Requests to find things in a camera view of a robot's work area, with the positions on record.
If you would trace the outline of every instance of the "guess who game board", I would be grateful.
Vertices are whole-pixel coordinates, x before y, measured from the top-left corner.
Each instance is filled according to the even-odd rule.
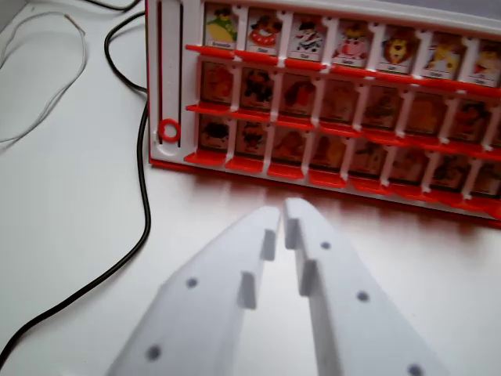
[[[388,1],[147,0],[151,164],[501,228],[501,17]]]

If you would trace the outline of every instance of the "upright character card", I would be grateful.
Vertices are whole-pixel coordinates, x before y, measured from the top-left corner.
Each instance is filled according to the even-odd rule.
[[[311,115],[315,89],[310,77],[284,74],[279,112],[304,117]]]
[[[220,49],[235,49],[238,17],[230,4],[205,4],[205,45]]]
[[[213,115],[200,115],[198,147],[213,151],[228,150],[229,126],[226,119]]]
[[[321,16],[294,14],[290,30],[289,57],[320,61],[326,41],[327,28]]]
[[[501,147],[501,123],[498,124],[494,138],[491,141],[491,145],[494,147]]]
[[[477,178],[470,192],[474,196],[501,196],[501,163],[485,161],[478,171]]]
[[[447,106],[442,96],[417,92],[410,107],[405,131],[434,136],[442,126],[446,111]]]
[[[310,168],[339,172],[346,151],[340,136],[318,134],[313,150]]]
[[[367,22],[340,20],[332,62],[348,67],[364,68],[370,52],[371,38]]]
[[[501,43],[481,40],[468,82],[497,87],[501,70]]]
[[[324,121],[351,123],[358,97],[353,82],[328,80],[320,118]]]
[[[400,112],[402,99],[395,88],[371,86],[362,125],[393,129]]]
[[[265,124],[239,121],[236,127],[235,154],[263,159],[267,136]]]
[[[210,61],[202,64],[201,99],[229,106],[232,102],[233,74],[228,66]]]
[[[282,21],[272,9],[249,9],[247,25],[247,51],[278,54]]]
[[[434,33],[427,51],[427,63],[421,75],[453,80],[459,71],[466,47],[461,37],[454,34]]]
[[[274,81],[266,70],[243,68],[240,106],[253,110],[270,111]]]
[[[442,154],[433,172],[430,188],[460,191],[470,171],[466,155]]]
[[[273,142],[272,160],[300,165],[305,153],[306,137],[301,131],[277,127]]]
[[[386,26],[381,57],[377,64],[379,71],[409,74],[420,41],[411,27]]]
[[[420,185],[428,157],[423,149],[417,147],[401,147],[397,149],[388,180],[393,183]]]
[[[449,138],[471,143],[480,141],[490,117],[485,102],[463,99],[454,116]]]
[[[371,143],[364,138],[357,139],[349,173],[366,178],[379,178],[386,154],[383,145]]]

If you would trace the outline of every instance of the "black cable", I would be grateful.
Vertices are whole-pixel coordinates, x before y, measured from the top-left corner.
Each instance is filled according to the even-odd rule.
[[[104,42],[104,50],[106,54],[106,59],[108,60],[108,64],[110,65],[112,71],[130,88],[139,90],[140,92],[146,92],[146,89],[143,88],[142,86],[136,85],[133,82],[130,82],[116,67],[113,61],[111,60],[108,48],[110,47],[110,39],[111,37],[118,31],[120,28],[123,26],[129,24],[139,16],[144,15],[144,12],[137,13],[134,16],[131,16],[127,18],[124,22],[120,23],[117,27],[114,27],[110,33],[106,36],[105,42]],[[139,177],[139,188],[141,190],[141,198],[142,198],[142,207],[144,209],[144,218],[145,218],[145,223],[144,223],[144,230],[142,232],[141,238],[139,241],[136,243],[136,245],[133,247],[132,250],[130,250],[129,253],[127,253],[119,262],[117,262],[115,265],[113,265],[111,268],[109,268],[106,272],[104,272],[102,275],[99,277],[95,278],[91,283],[86,284],[84,287],[82,287],[80,290],[72,294],[69,298],[64,299],[61,303],[58,305],[53,306],[51,309],[48,309],[47,311],[43,312],[42,314],[36,316],[33,320],[28,321],[26,324],[24,324],[7,342],[7,345],[5,345],[5,348],[2,350],[2,353],[0,353],[0,370],[3,368],[5,362],[9,358],[9,355],[12,353],[12,351],[16,348],[16,345],[19,343],[20,339],[33,327],[38,325],[44,320],[47,320],[49,317],[54,316],[56,313],[62,311],[66,307],[68,307],[70,304],[76,302],[79,298],[90,292],[93,288],[99,286],[102,282],[110,278],[112,275],[114,275],[120,268],[125,266],[134,256],[137,255],[137,253],[141,250],[142,246],[146,243],[146,239],[148,239],[148,236],[150,235],[150,230],[151,230],[151,212],[150,212],[150,203],[148,201],[148,192],[146,190],[146,182],[144,178],[144,167],[142,165],[142,144],[144,140],[144,132],[146,130],[146,121],[148,119],[148,102],[146,102],[146,105],[144,107],[144,111],[142,112],[141,116],[141,122],[139,125],[139,133],[138,133],[138,139],[136,143],[136,148],[135,148],[135,156],[137,160],[137,166],[138,166],[138,177]]]
[[[146,88],[143,88],[142,86],[135,84],[134,82],[132,82],[131,80],[126,78],[122,74],[122,72],[120,72],[118,70],[118,68],[115,66],[114,62],[112,61],[111,55],[110,55],[110,43],[111,43],[111,40],[112,40],[113,36],[115,35],[115,33],[117,33],[117,31],[119,31],[122,27],[128,25],[136,18],[144,16],[145,14],[146,14],[145,12],[139,12],[139,13],[133,14],[132,16],[130,16],[129,18],[127,18],[123,22],[120,22],[113,29],[111,29],[110,32],[108,33],[108,35],[106,36],[106,38],[104,39],[104,54],[106,55],[106,60],[108,60],[108,64],[110,65],[111,70],[113,71],[113,73],[115,73],[115,75],[118,78],[120,78],[120,80],[122,82],[124,82],[131,89],[137,90],[138,92],[145,92],[147,94],[148,90]]]
[[[138,5],[141,0],[134,0],[131,2],[129,5],[124,5],[124,6],[115,6],[111,4],[106,4],[104,2],[98,2],[96,0],[82,0],[83,2],[88,2],[90,4],[94,4],[97,6],[100,6],[101,8],[109,9],[109,10],[117,10],[118,12],[128,12],[132,8],[134,8],[136,5]]]

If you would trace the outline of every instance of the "screw hole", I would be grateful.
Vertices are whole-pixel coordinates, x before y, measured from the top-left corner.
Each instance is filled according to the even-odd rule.
[[[188,288],[194,288],[197,285],[198,285],[198,280],[196,278],[190,278],[186,281],[186,286],[188,286]]]
[[[153,361],[157,360],[158,358],[160,358],[161,353],[162,353],[162,351],[160,350],[160,346],[153,345],[148,349],[148,351],[146,351],[146,358],[149,361],[153,362]]]
[[[411,364],[409,366],[409,374],[412,376],[423,376],[423,370],[417,364]]]
[[[365,291],[360,291],[360,292],[357,294],[357,299],[358,299],[360,302],[368,302],[368,301],[369,301],[369,294],[367,294]]]

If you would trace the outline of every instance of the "cartoon lion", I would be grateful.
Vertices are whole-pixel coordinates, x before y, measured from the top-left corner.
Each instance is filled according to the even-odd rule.
[[[416,53],[418,41],[412,30],[398,29],[383,42],[383,57],[391,64],[400,64]]]

